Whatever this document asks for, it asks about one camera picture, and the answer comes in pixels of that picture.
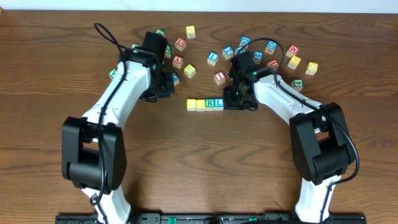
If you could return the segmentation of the yellow O block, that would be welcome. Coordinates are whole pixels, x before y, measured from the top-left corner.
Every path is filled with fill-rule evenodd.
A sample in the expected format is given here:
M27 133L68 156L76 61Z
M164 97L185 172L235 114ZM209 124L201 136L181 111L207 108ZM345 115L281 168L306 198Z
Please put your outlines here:
M205 111L206 101L205 99L197 99L196 100L196 111Z

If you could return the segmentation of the yellow C block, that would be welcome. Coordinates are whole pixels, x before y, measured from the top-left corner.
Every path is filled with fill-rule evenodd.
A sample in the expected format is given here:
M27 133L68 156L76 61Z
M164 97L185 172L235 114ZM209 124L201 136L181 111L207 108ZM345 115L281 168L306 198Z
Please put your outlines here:
M196 110L197 110L197 100L187 99L187 111L196 111Z

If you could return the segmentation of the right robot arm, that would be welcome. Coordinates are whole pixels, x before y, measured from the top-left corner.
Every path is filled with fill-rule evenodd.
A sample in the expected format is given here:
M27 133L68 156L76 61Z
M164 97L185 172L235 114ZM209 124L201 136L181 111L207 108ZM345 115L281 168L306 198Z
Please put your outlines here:
M256 111L263 104L289 125L293 162L302 177L295 214L300 222L324 223L335 186L355 178L360 167L343 110L303 96L275 70L259 68L249 52L230 62L233 84L224 88L225 109Z

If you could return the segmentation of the green R block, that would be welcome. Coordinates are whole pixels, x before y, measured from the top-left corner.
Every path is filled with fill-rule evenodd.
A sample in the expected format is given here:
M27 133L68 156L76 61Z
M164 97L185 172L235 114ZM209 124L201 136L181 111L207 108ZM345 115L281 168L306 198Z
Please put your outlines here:
M205 100L205 110L206 111L214 111L215 110L215 100L212 98L207 98Z

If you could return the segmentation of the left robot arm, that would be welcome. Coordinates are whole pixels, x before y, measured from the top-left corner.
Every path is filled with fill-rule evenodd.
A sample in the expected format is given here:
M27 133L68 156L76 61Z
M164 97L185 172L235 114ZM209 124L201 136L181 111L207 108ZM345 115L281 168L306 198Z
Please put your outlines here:
M62 175L94 205L92 215L59 215L56 223L128 223L131 206L121 183L127 159L123 127L138 100L157 102L174 93L170 72L163 70L167 39L147 32L143 44L119 55L114 78L96 104L81 118L62 126Z

